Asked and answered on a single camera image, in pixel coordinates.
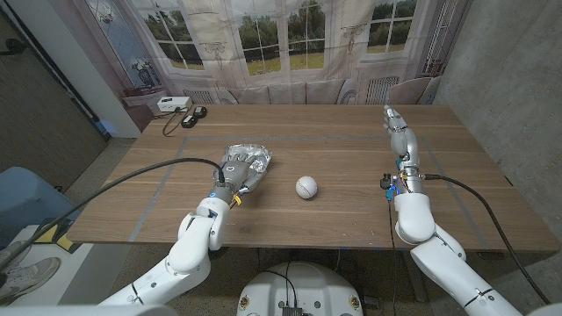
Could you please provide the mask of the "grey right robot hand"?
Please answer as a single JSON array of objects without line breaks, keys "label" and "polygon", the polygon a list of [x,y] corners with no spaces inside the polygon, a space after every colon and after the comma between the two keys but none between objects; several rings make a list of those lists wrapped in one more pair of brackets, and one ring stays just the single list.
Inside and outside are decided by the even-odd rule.
[{"label": "grey right robot hand", "polygon": [[400,193],[423,193],[420,155],[414,131],[391,106],[384,106],[384,128],[391,136],[391,149],[398,156],[398,187]]}]

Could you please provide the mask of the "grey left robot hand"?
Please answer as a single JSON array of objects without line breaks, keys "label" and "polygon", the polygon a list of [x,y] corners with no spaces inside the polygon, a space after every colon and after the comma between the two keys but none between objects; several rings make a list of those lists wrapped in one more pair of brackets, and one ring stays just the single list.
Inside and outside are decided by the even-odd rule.
[{"label": "grey left robot hand", "polygon": [[250,169],[256,156],[241,151],[226,151],[220,164],[225,181],[218,179],[218,173],[213,175],[215,184],[213,193],[217,198],[231,204],[234,194],[242,190],[242,193],[250,193],[260,182],[259,176]]}]

